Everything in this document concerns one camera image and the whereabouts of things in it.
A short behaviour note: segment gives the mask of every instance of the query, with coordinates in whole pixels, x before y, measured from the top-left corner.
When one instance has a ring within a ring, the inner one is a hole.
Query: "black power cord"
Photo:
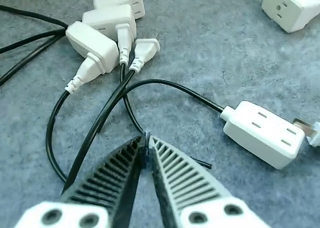
[[[126,84],[129,82],[128,81],[128,76],[130,76],[132,74],[132,72],[134,71],[129,71],[129,73],[126,76],[126,79],[124,80],[124,82],[122,82],[120,84],[120,86],[118,86],[118,88],[116,89],[116,91],[113,93],[113,95],[111,96],[111,98],[108,100],[108,102],[105,104],[103,110],[101,111],[101,113],[99,114],[99,116],[97,117],[97,119],[95,120],[93,126],[91,127],[89,133],[87,134],[74,162],[72,165],[72,168],[69,172],[69,175],[67,177],[66,183],[64,185],[63,191],[64,192],[66,189],[68,189],[76,180],[77,174],[80,170],[81,164],[85,159],[85,156],[90,148],[91,143],[93,142],[96,134],[98,133],[98,129],[101,125],[103,125],[103,123],[105,122],[105,120],[108,118],[109,114],[111,113],[111,111],[113,110],[113,108],[115,107],[115,105],[125,96],[127,95],[129,92],[131,92],[132,90],[142,86],[142,85],[146,85],[146,84],[151,84],[151,83],[158,83],[158,84],[164,84],[164,85],[168,85],[174,88],[177,88],[187,94],[189,94],[190,96],[196,98],[197,100],[199,100],[200,102],[204,103],[205,105],[209,106],[210,108],[218,111],[218,112],[222,112],[223,111],[223,107],[219,106],[218,104],[202,97],[200,94],[192,91],[189,88],[186,88],[182,85],[179,85],[177,83],[174,82],[170,82],[170,81],[166,81],[166,80],[160,80],[160,79],[149,79],[149,80],[144,80],[141,82],[137,82],[133,85],[131,85],[130,87],[128,87],[126,90],[124,90],[123,88],[126,86]]]
[[[120,82],[123,81],[125,75],[126,75],[126,67],[125,67],[125,64],[123,64],[121,66],[121,70],[120,70]],[[131,105],[130,105],[130,102],[129,102],[129,99],[128,99],[128,96],[127,95],[124,95],[123,96],[123,102],[124,102],[124,105],[125,105],[125,108],[127,110],[127,113],[133,123],[133,125],[135,126],[135,128],[138,130],[138,132],[140,133],[143,133],[144,130],[143,128],[140,126],[139,122],[137,121],[135,115],[134,115],[134,112],[132,111],[132,108],[131,108]]]
[[[46,22],[50,22],[50,23],[53,23],[53,24],[60,25],[60,26],[64,27],[65,29],[68,28],[68,24],[66,24],[64,22],[62,22],[62,21],[60,21],[58,19],[52,18],[52,17],[48,17],[48,16],[45,16],[45,15],[36,13],[36,12],[29,12],[29,11],[20,10],[20,9],[16,9],[16,8],[4,6],[4,5],[0,5],[0,10],[6,11],[6,12],[10,12],[10,13],[14,13],[14,14],[18,14],[18,15],[27,16],[27,17],[34,17],[34,18],[37,18],[37,19],[40,19],[40,20],[43,20],[43,21],[46,21]]]
[[[121,66],[121,71],[120,71],[120,82],[123,81],[123,79],[124,79],[124,77],[125,77],[125,75],[126,75],[125,72],[126,72],[126,67],[125,67],[125,65],[123,64],[123,65]],[[131,105],[130,105],[128,96],[125,94],[125,95],[123,96],[123,99],[124,99],[123,102],[124,102],[125,108],[126,108],[126,110],[127,110],[127,113],[128,113],[128,115],[129,115],[129,117],[130,117],[133,125],[135,126],[135,128],[137,129],[138,132],[143,133],[144,130],[143,130],[142,126],[139,124],[139,122],[137,121],[137,119],[136,119],[136,117],[135,117],[135,115],[134,115],[134,112],[132,111],[132,108],[131,108]],[[194,159],[196,162],[198,162],[198,163],[199,163],[200,165],[202,165],[203,167],[206,167],[206,168],[208,168],[208,169],[211,169],[211,168],[212,168],[212,165],[209,164],[209,163],[207,163],[207,162],[198,160],[198,159],[196,159],[196,158],[194,158],[194,157],[191,157],[191,158]]]
[[[103,118],[106,116],[106,114],[110,114],[111,112],[111,107],[114,107],[115,104],[117,103],[117,99],[120,97],[122,92],[125,90],[126,85],[129,83],[133,75],[135,74],[135,71],[131,70],[127,73],[125,76],[124,80],[122,83],[118,85],[118,87],[115,89],[115,91],[112,93],[111,97],[109,100],[106,102],[104,105],[102,111],[98,115],[97,119],[95,120],[94,124],[92,125],[89,133],[87,134],[74,162],[73,165],[70,169],[69,175],[67,177],[67,180],[65,182],[63,192],[68,189],[76,180],[77,174],[79,172],[80,166],[82,162],[85,159],[85,156],[89,150],[89,147],[91,143],[93,142],[96,134],[98,133],[99,126],[101,125]]]
[[[53,30],[53,31],[45,32],[45,33],[40,33],[40,34],[34,35],[32,37],[26,38],[24,40],[21,40],[19,42],[13,43],[13,44],[6,46],[4,48],[1,48],[0,54],[7,52],[9,50],[15,49],[17,47],[23,46],[23,45],[25,45],[29,42],[35,41],[37,39],[55,35],[53,38],[49,39],[48,41],[46,41],[45,43],[43,43],[42,45],[37,47],[34,51],[29,53],[26,57],[24,57],[21,61],[19,61],[15,66],[13,66],[5,75],[3,75],[0,78],[0,87],[1,87],[16,72],[18,72],[21,68],[23,68],[26,64],[28,64],[31,60],[33,60],[35,57],[37,57],[41,52],[43,52],[48,47],[50,47],[52,44],[54,44],[56,41],[58,41],[60,38],[62,38],[65,35],[65,30],[67,29],[68,25],[60,20],[55,19],[55,18],[51,18],[51,17],[45,16],[45,15],[42,15],[39,13],[20,10],[20,9],[16,9],[16,8],[4,6],[4,5],[0,5],[0,10],[14,13],[14,14],[18,14],[18,15],[34,17],[34,18],[37,18],[37,19],[40,19],[40,20],[43,20],[46,22],[50,22],[53,24],[57,24],[57,25],[64,27],[64,29],[58,29],[58,30]]]
[[[13,66],[8,72],[6,72],[1,78],[0,78],[0,87],[7,82],[16,72],[18,72],[20,69],[22,69],[28,62],[33,60],[35,57],[37,57],[40,53],[45,51],[48,47],[50,47],[52,44],[54,44],[56,41],[58,41],[60,38],[62,38],[63,35],[56,35],[49,40],[47,40],[45,43],[38,46],[35,50],[33,50],[31,53],[29,53],[26,57],[24,57],[20,62],[18,62],[15,66]]]
[[[34,36],[31,36],[31,37],[28,37],[26,39],[23,39],[19,42],[15,42],[11,45],[8,45],[6,47],[3,47],[3,48],[0,48],[0,54],[2,53],[5,53],[5,52],[8,52],[10,50],[13,50],[17,47],[21,47],[27,43],[30,43],[30,42],[33,42],[33,41],[36,41],[38,39],[41,39],[41,38],[45,38],[45,37],[49,37],[49,36],[53,36],[53,35],[64,35],[66,32],[66,30],[64,28],[62,29],[57,29],[57,30],[52,30],[52,31],[49,31],[49,32],[43,32],[43,33],[39,33],[37,35],[34,35]]]
[[[48,159],[50,161],[50,164],[52,165],[53,170],[55,173],[59,176],[59,178],[65,183],[67,180],[67,176],[64,174],[64,172],[61,170],[59,164],[57,163],[55,159],[55,155],[52,149],[52,133],[54,130],[54,125],[56,121],[56,116],[59,113],[63,103],[67,99],[67,97],[70,95],[68,91],[63,92],[59,100],[56,102],[54,109],[51,113],[51,116],[48,121],[48,125],[46,127],[46,134],[45,134],[45,150],[46,154],[48,156]]]

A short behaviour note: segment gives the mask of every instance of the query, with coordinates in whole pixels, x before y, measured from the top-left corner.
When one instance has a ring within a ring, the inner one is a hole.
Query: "gray carpet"
[[[320,17],[286,34],[261,9],[262,0],[144,0],[138,37],[159,31],[161,52],[132,82],[162,78],[181,83],[222,106],[254,102],[285,119],[320,121]],[[68,24],[92,9],[92,0],[0,0]],[[0,12],[0,47],[57,26]],[[0,55],[0,75],[43,42]],[[11,228],[25,209],[55,201],[63,188],[45,153],[51,110],[83,61],[61,39],[0,89],[0,220]],[[67,172],[93,121],[119,82],[119,68],[84,85],[62,107],[53,146]],[[307,142],[278,171],[223,133],[219,114],[163,85],[129,96],[141,125],[187,154],[213,164],[211,173],[273,228],[319,227],[320,150]],[[108,152],[137,135],[121,102],[81,168],[79,179]],[[143,172],[132,228],[160,228],[152,177]]]

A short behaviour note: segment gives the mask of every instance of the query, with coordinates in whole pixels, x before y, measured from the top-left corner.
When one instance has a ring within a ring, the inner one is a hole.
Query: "three-outlet adapter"
[[[85,58],[65,90],[74,93],[83,84],[110,73],[118,64],[117,44],[107,36],[82,22],[76,21],[65,32],[73,48]]]
[[[129,4],[132,7],[135,19],[143,17],[146,13],[143,0],[93,0],[94,8],[100,9],[110,5]]]
[[[262,9],[290,33],[303,29],[320,13],[320,0],[263,0]]]
[[[227,106],[220,117],[230,138],[276,169],[296,158],[305,137],[301,128],[247,101]]]

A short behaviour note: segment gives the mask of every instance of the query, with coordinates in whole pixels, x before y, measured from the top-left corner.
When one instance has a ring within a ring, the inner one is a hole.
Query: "plug strain relief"
[[[232,107],[227,106],[220,114],[220,117],[227,122],[234,112],[235,110]]]
[[[136,57],[133,60],[129,70],[134,70],[136,73],[139,73],[141,68],[144,66],[144,64],[145,64],[144,60],[140,59],[139,57]]]
[[[120,53],[119,53],[119,63],[120,65],[122,64],[125,64],[126,66],[128,66],[129,64],[129,49],[127,47],[123,47],[121,50],[120,50]]]
[[[77,91],[84,83],[82,80],[76,75],[74,78],[66,85],[65,90],[70,94],[73,94]]]

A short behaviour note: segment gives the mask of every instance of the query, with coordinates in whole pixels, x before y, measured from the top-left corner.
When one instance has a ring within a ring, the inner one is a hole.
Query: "power plug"
[[[227,106],[220,117],[230,138],[276,169],[296,158],[305,137],[301,128],[247,101]]]
[[[262,9],[290,33],[303,29],[320,13],[320,0],[263,0]]]
[[[65,88],[69,93],[75,92],[100,74],[111,72],[117,66],[117,44],[94,28],[76,21],[67,28],[65,34],[73,48],[85,58],[77,74]]]
[[[293,124],[304,131],[310,146],[320,147],[320,122],[315,122],[313,125],[310,125],[300,119],[295,118]]]
[[[137,35],[137,25],[132,8],[128,4],[111,5],[83,13],[82,22],[93,27],[114,41],[118,41],[115,29],[118,24],[129,24],[132,36]]]
[[[158,35],[155,38],[138,38],[135,45],[135,56],[129,70],[139,73],[141,68],[160,51]]]
[[[146,13],[143,0],[93,0],[96,9],[104,8],[110,5],[129,4],[134,12],[135,19],[143,17]]]
[[[83,23],[118,41],[119,63],[127,66],[132,43],[137,36],[137,25],[131,6],[111,5],[85,12],[82,17]]]

